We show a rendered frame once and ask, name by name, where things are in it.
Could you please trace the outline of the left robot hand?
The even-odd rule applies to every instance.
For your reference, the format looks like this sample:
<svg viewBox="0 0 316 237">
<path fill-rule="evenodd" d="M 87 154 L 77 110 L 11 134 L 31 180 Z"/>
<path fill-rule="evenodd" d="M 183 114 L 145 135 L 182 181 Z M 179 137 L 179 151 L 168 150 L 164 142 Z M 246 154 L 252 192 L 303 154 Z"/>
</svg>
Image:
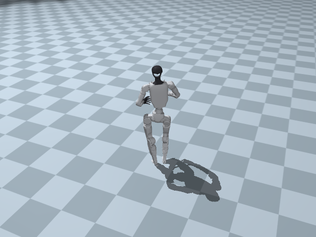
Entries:
<svg viewBox="0 0 316 237">
<path fill-rule="evenodd" d="M 150 99 L 149 96 L 145 97 L 145 98 L 143 99 L 144 104 L 149 104 L 149 103 L 151 103 L 151 102 L 149 102 L 149 101 L 150 101 L 149 99 Z M 149 103 L 147 103 L 147 102 L 149 102 Z M 149 105 L 150 105 L 150 104 L 149 104 Z"/>
</svg>

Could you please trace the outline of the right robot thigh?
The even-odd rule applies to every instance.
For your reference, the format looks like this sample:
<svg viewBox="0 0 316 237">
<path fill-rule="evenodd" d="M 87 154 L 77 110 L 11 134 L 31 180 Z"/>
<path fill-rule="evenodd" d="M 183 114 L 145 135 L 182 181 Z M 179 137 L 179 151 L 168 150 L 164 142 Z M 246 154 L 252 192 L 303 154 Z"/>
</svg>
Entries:
<svg viewBox="0 0 316 237">
<path fill-rule="evenodd" d="M 169 136 L 169 129 L 171 124 L 171 117 L 168 115 L 165 115 L 163 118 L 163 136 L 162 136 L 162 142 L 167 143 L 167 136 Z"/>
</svg>

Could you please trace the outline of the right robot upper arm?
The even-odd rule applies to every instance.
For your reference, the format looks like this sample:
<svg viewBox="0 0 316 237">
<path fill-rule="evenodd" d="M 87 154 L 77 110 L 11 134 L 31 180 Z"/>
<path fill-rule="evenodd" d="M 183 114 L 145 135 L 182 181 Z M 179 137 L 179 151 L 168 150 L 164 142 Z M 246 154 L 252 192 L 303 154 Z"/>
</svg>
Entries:
<svg viewBox="0 0 316 237">
<path fill-rule="evenodd" d="M 178 98 L 180 96 L 180 93 L 178 92 L 177 87 L 172 81 L 167 81 L 168 88 L 171 89 L 171 91 L 174 93 L 173 97 Z"/>
</svg>

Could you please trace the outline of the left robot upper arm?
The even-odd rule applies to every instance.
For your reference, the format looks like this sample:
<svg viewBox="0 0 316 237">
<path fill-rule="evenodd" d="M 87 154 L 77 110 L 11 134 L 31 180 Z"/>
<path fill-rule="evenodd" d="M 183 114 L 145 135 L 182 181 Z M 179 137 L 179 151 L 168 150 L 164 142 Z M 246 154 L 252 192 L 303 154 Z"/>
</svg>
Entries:
<svg viewBox="0 0 316 237">
<path fill-rule="evenodd" d="M 146 92 L 149 91 L 150 88 L 150 84 L 145 84 L 142 86 L 139 97 L 138 97 L 138 101 L 136 103 L 137 106 L 141 107 L 143 105 L 143 99 L 146 95 Z"/>
</svg>

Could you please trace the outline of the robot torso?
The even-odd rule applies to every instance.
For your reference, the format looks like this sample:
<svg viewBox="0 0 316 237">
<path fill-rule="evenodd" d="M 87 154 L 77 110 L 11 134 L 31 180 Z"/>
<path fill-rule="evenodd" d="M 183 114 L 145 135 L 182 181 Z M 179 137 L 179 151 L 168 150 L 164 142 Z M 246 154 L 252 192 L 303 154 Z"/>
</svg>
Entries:
<svg viewBox="0 0 316 237">
<path fill-rule="evenodd" d="M 155 81 L 151 81 L 149 83 L 150 100 L 155 108 L 155 110 L 152 113 L 152 121 L 157 123 L 163 123 L 164 112 L 162 108 L 166 106 L 166 103 L 168 101 L 168 85 L 165 80 L 162 81 L 164 83 L 159 85 L 154 85 L 153 82 Z"/>
</svg>

